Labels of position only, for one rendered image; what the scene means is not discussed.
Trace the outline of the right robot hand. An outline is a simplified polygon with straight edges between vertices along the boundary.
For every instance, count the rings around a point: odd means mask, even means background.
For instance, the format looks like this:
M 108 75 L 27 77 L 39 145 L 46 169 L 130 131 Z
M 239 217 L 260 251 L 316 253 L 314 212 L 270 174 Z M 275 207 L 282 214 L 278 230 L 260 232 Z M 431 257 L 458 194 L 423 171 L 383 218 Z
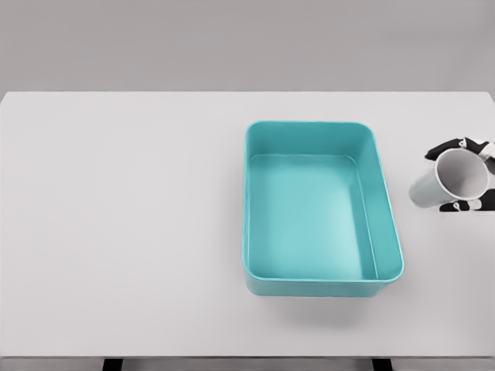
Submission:
M 429 149 L 425 154 L 425 159 L 436 161 L 444 151 L 454 148 L 464 148 L 476 154 L 484 161 L 488 171 L 495 178 L 495 142 L 492 141 L 479 141 L 468 137 L 454 138 Z M 467 211 L 495 212 L 495 187 L 488 189 L 478 199 L 472 201 L 456 200 L 439 207 L 441 213 Z

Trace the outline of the white paper cup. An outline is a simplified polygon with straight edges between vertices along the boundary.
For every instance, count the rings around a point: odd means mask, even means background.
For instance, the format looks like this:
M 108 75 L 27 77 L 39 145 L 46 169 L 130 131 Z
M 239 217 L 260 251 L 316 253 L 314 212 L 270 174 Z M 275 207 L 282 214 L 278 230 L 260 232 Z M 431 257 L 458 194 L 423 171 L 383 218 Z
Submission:
M 409 198 L 421 208 L 454 201 L 471 201 L 488 190 L 490 173 L 484 161 L 462 148 L 444 151 L 409 189 Z

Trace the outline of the teal plastic basket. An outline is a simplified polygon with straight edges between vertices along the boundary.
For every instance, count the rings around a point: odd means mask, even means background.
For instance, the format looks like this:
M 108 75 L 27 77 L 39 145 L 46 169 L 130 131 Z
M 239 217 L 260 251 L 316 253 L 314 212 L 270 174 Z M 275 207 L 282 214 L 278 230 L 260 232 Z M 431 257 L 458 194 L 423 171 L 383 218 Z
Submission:
M 405 262 L 373 131 L 258 121 L 244 137 L 241 259 L 260 296 L 373 297 Z

